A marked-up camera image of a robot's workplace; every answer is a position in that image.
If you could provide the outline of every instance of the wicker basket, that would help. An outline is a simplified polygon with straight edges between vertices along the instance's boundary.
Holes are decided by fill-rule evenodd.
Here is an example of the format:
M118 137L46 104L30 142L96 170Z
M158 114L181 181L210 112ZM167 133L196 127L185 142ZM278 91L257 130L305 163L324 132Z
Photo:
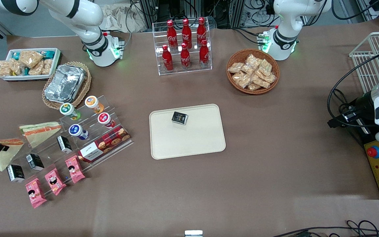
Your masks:
M271 83L270 87L269 88L260 88L258 90L254 90L254 91L250 91L250 90L241 88L238 85L236 85L236 83L233 81L232 74L228 70L226 70L227 78L229 79L230 83L236 89L238 89L238 90L240 90L242 92L250 93L250 94L266 93L267 91L273 89L276 86L277 82L279 81L279 77L280 77L279 66L278 66L276 60L274 60L274 58L272 58L270 55L268 55L265 52L263 52L261 50L258 50L258 49L246 48L246 49L243 49L243 50L240 50L240 51L234 53L230 57L229 62L227 63L226 69L228 69L234 63L245 63L245 60L248 58L249 54L253 54L256 58L259 58L259 59L265 59L265 60L267 60L271 64L271 66L272 66L272 72L276 76L276 80L273 83Z
M77 98L71 103L74 107L77 107L81 103L81 101L84 99L87 92L90 90L91 75L90 75L90 72L88 70L88 67L86 65L84 65L83 63L69 62L69 63L66 63L66 65L78 66L87 72L87 78L84 79L83 84L81 85L80 91L78 92ZM49 101L45 97L45 89L51 83L51 81L54 78L54 75L56 73L57 73L57 71L55 70L55 72L51 75L51 77L48 79L48 82L46 83L45 87L43 88L42 99L43 99L43 102L45 103L45 105L47 105L49 108L58 110L62 104L58 103L58 102Z

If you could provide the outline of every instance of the brown table surface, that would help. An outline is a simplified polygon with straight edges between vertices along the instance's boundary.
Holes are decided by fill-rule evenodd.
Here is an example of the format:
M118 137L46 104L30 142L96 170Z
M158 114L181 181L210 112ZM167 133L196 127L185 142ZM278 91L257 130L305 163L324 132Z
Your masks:
M158 76L150 33L133 34L124 59L107 68L90 61L78 37L10 38L9 48L57 47L63 63L89 66L89 94L117 107L134 144L37 209L23 183L0 174L0 237L161 237L187 229L272 236L347 219L379 228L379 192L364 151L346 130L326 124L329 90L352 68L349 52L375 31L379 21L305 27L296 51L278 63L279 84L260 96L239 92L226 77L230 56L253 47L232 30L212 30L213 70L167 76ZM17 136L19 124L60 118L42 102L44 84L0 80L0 138ZM340 89L348 99L361 94L354 77ZM223 152L151 157L152 111L210 103L220 107Z

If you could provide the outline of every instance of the white tray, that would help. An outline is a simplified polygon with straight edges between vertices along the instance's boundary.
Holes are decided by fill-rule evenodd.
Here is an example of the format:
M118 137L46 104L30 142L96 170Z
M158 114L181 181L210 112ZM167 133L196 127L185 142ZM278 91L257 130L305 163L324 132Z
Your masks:
M177 111L188 115L187 124L172 122ZM226 148L217 105L198 105L162 111L149 116L150 146L156 160L220 152Z
M55 55L52 61L51 70L48 75L19 75L19 76L5 76L1 77L5 81L34 81L34 80L42 80L48 79L55 72L55 69L58 65L59 56L61 55L61 51L57 48L23 48L23 49L12 49L9 50L6 60L9 60L13 57L14 53L21 52L23 50L31 50L31 51L55 51Z

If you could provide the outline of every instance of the red bottle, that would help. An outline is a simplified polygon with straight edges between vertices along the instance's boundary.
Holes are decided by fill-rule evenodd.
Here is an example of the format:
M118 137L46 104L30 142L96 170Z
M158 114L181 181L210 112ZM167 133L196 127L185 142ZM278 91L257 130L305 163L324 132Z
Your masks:
M201 47L202 40L206 39L206 26L204 25L204 17L198 18L198 28L197 28L197 46Z
M167 41L169 42L170 51L178 51L178 39L176 39L176 30L173 28L173 21L167 21Z
M162 53L162 58L164 60L164 67L166 68L166 72L172 72L173 71L173 62L172 62L172 55L167 50L167 45L162 46L164 52Z
M182 43L182 51L181 51L181 64L182 64L182 69L183 70L188 70L191 67L191 61L190 61L190 53L188 52L187 49L187 44Z
M183 20L184 27L182 28L182 41L188 48L192 48L191 29L188 26L189 23L190 21L187 18Z
M207 67L209 65L209 48L207 48L207 40L201 41L200 48L200 66Z

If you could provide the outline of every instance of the foil container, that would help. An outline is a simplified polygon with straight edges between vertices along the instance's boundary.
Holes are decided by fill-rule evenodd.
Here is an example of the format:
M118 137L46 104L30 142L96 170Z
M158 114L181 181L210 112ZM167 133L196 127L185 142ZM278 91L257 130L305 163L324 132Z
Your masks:
M86 77L86 72L80 67L58 66L54 78L44 90L46 99L58 103L73 102Z

